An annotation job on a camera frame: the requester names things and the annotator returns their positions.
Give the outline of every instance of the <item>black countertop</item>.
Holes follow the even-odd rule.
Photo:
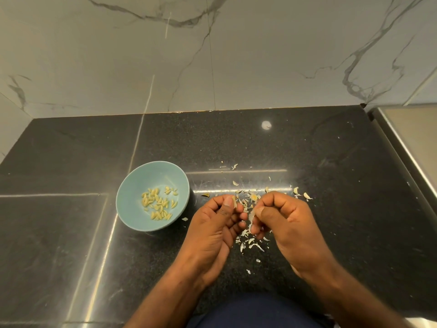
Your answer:
[[[314,198],[315,219],[346,269],[402,315],[437,318],[436,233],[360,107],[147,114],[141,121],[36,119],[0,165],[2,325],[97,328],[130,317],[172,263],[189,224],[179,219],[141,233],[117,218],[115,194],[130,165],[153,160],[187,173],[188,218],[207,201],[205,191],[298,186]],[[252,291],[323,311],[268,238],[265,252],[232,249],[198,313]]]

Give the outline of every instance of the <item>bowl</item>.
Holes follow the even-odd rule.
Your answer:
[[[165,187],[177,189],[178,195],[173,192],[166,195]],[[142,194],[149,192],[148,189],[158,188],[159,197],[177,201],[175,208],[165,209],[172,213],[169,220],[152,220],[151,214],[156,210],[147,206],[148,211],[142,205]],[[190,197],[190,184],[181,168],[167,161],[153,161],[134,169],[118,188],[115,205],[117,213],[123,223],[138,231],[155,231],[171,225],[187,207]]]

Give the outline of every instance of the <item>fingernail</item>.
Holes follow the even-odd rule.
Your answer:
[[[232,197],[226,197],[225,201],[223,202],[223,205],[225,206],[233,206],[234,205],[234,201],[232,200]]]
[[[265,208],[265,206],[258,207],[257,209],[255,209],[255,215],[260,217],[264,208]]]

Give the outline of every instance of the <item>bowl rim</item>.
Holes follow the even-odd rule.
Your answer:
[[[187,208],[188,202],[189,202],[189,200],[190,200],[190,194],[189,194],[189,193],[188,193],[188,199],[187,199],[187,202],[186,202],[185,205],[183,206],[182,212],[180,213],[180,215],[179,215],[176,219],[173,219],[170,223],[168,223],[168,224],[166,224],[166,225],[164,225],[164,226],[161,226],[161,227],[156,228],[156,229],[151,229],[151,230],[141,230],[141,229],[136,229],[136,228],[133,228],[133,227],[129,226],[129,225],[128,225],[124,220],[123,220],[122,216],[118,213],[118,207],[117,207],[117,202],[118,202],[118,201],[117,201],[117,198],[118,198],[118,194],[119,194],[119,192],[120,192],[120,188],[122,187],[122,185],[123,185],[123,183],[126,181],[126,179],[129,177],[129,175],[132,174],[132,173],[133,173],[134,171],[136,171],[137,169],[141,168],[142,166],[145,166],[145,165],[147,165],[147,164],[158,163],[158,162],[164,162],[164,163],[166,163],[166,164],[172,164],[172,165],[176,166],[180,171],[182,171],[183,175],[185,176],[185,180],[187,181],[188,192],[190,192],[190,181],[188,180],[187,174],[185,174],[185,171],[183,171],[182,168],[179,167],[177,164],[174,164],[174,163],[169,162],[169,161],[157,160],[157,161],[150,161],[150,162],[147,162],[147,163],[145,163],[145,164],[142,164],[142,165],[136,167],[136,168],[135,168],[134,170],[132,170],[129,174],[127,174],[127,176],[124,178],[123,182],[120,183],[120,186],[118,187],[118,190],[117,190],[117,195],[115,196],[115,209],[116,209],[116,211],[117,211],[117,215],[118,215],[118,217],[120,218],[120,220],[124,223],[124,225],[127,226],[127,227],[129,227],[129,228],[131,228],[132,230],[142,231],[142,232],[149,232],[149,231],[158,231],[158,230],[164,229],[166,226],[170,226],[173,222],[175,222],[177,219],[179,219],[180,216],[182,215],[183,211]]]

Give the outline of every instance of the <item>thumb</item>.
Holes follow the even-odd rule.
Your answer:
[[[287,224],[287,220],[273,207],[259,207],[256,209],[255,215],[274,233],[279,232]]]
[[[212,219],[217,230],[223,229],[226,223],[234,213],[234,201],[232,196],[227,196],[221,205],[221,208],[217,211],[216,216]]]

